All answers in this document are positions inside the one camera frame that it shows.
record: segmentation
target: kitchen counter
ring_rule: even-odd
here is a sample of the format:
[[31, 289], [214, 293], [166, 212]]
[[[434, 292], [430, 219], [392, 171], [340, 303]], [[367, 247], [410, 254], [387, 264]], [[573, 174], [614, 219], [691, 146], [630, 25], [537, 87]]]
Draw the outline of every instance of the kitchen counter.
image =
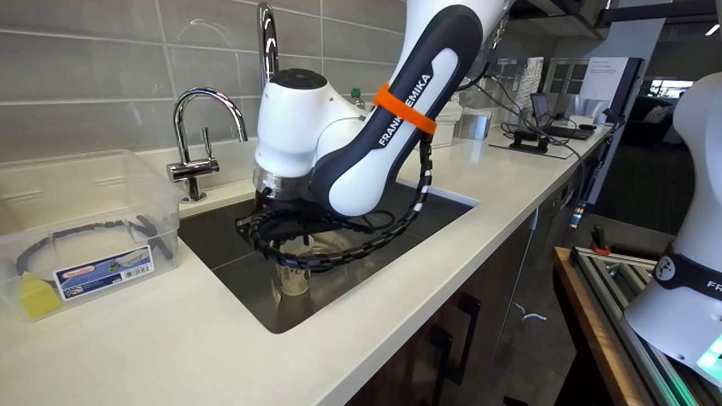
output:
[[[571, 146], [584, 155], [600, 140]], [[41, 324], [2, 319], [0, 404], [348, 401], [578, 166], [560, 146], [566, 161], [499, 143], [434, 149], [434, 193], [474, 210], [287, 335], [265, 331], [185, 243], [178, 268], [134, 286]], [[161, 171], [165, 153], [141, 155]], [[253, 143], [235, 153], [183, 218], [253, 196]], [[399, 179], [414, 183], [414, 155]]]

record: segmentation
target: black sink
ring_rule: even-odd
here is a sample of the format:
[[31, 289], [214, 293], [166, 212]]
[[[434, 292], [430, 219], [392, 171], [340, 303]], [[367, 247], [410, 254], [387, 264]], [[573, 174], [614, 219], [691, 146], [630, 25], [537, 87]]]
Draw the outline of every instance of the black sink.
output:
[[[401, 218], [413, 201], [413, 189], [392, 185], [384, 196], [384, 210]], [[380, 251], [326, 274], [308, 276], [308, 292], [301, 295], [284, 295], [276, 289], [276, 268], [273, 261], [255, 254], [236, 233], [235, 222], [253, 212], [253, 201], [211, 210], [181, 222], [181, 239], [203, 260], [208, 268], [238, 299], [247, 311], [267, 329], [287, 331], [318, 309], [353, 289], [358, 283], [403, 256], [471, 206], [428, 196], [417, 222]], [[358, 243], [367, 238], [355, 233], [337, 233], [345, 241]]]

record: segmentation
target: robotic arm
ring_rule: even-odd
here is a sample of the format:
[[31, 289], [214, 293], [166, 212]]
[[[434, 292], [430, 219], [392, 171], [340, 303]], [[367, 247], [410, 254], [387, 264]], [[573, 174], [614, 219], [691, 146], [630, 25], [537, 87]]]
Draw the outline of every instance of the robotic arm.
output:
[[258, 212], [238, 223], [238, 233], [263, 256], [284, 261], [276, 251], [282, 241], [342, 228], [348, 219], [371, 212], [417, 145], [424, 174], [413, 212], [419, 212], [430, 183], [433, 121], [483, 43], [492, 43], [510, 5], [407, 0], [399, 64], [367, 115], [315, 72], [274, 72], [261, 95], [256, 130]]
[[722, 389], [722, 72], [679, 99], [674, 130], [694, 163], [692, 206], [624, 319], [640, 339]]

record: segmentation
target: yellow sponge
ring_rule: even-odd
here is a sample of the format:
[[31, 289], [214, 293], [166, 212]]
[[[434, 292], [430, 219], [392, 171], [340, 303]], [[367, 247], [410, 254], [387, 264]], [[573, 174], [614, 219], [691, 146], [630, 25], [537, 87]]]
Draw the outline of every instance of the yellow sponge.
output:
[[43, 319], [49, 311], [61, 307], [61, 299], [53, 292], [53, 286], [47, 284], [45, 280], [31, 276], [31, 274], [22, 274], [19, 307], [25, 309], [25, 313], [29, 319]]

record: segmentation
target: backsplash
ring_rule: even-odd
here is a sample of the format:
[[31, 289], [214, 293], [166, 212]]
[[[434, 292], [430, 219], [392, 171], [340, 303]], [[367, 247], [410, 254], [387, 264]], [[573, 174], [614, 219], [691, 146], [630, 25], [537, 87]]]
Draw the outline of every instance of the backsplash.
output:
[[[399, 0], [267, 0], [280, 69], [323, 72], [340, 95], [375, 92], [401, 51]], [[96, 149], [174, 145], [170, 109], [187, 88], [230, 95], [255, 135], [261, 90], [256, 3], [245, 0], [2, 0], [0, 163]], [[195, 99], [188, 143], [230, 118]]]

